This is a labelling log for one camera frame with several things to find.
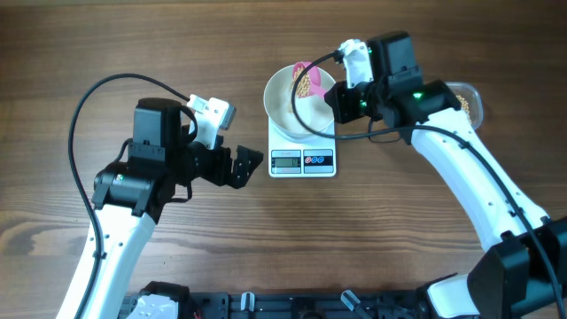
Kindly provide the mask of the pink plastic scoop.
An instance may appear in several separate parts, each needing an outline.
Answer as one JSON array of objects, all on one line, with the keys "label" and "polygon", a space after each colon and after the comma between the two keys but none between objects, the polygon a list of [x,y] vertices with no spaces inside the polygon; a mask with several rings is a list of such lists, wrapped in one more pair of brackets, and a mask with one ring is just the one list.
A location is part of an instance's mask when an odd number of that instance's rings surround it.
[{"label": "pink plastic scoop", "polygon": [[[303,62],[303,61],[297,62],[292,69],[292,73],[297,69],[298,66],[303,66],[306,69],[306,67],[309,65],[310,62]],[[309,69],[306,74],[309,75],[310,84],[311,84],[308,97],[317,96],[321,99],[324,99],[326,90],[322,87],[322,77],[321,77],[320,69],[314,66],[313,68]]]}]

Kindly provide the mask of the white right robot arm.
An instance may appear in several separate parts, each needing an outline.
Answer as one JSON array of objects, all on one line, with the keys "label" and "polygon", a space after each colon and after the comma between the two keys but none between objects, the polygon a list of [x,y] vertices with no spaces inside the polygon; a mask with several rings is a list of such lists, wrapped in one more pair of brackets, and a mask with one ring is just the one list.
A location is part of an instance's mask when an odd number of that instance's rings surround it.
[{"label": "white right robot arm", "polygon": [[518,318],[549,304],[565,316],[565,220],[550,219],[511,181],[445,82],[423,80],[410,36],[348,40],[333,58],[346,70],[325,96],[336,121],[368,116],[397,132],[438,171],[478,234],[484,256],[473,270],[426,288],[431,316]]}]

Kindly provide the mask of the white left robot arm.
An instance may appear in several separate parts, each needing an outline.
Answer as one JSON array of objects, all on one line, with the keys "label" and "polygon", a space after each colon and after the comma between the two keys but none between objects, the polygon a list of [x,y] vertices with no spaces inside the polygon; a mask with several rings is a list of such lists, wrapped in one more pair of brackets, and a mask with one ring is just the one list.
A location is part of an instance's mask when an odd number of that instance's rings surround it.
[{"label": "white left robot arm", "polygon": [[223,147],[235,108],[218,98],[191,96],[187,104],[148,97],[138,101],[132,138],[94,180],[94,221],[58,311],[60,318],[115,318],[137,260],[162,210],[179,202],[197,178],[217,186],[245,187],[261,152]]}]

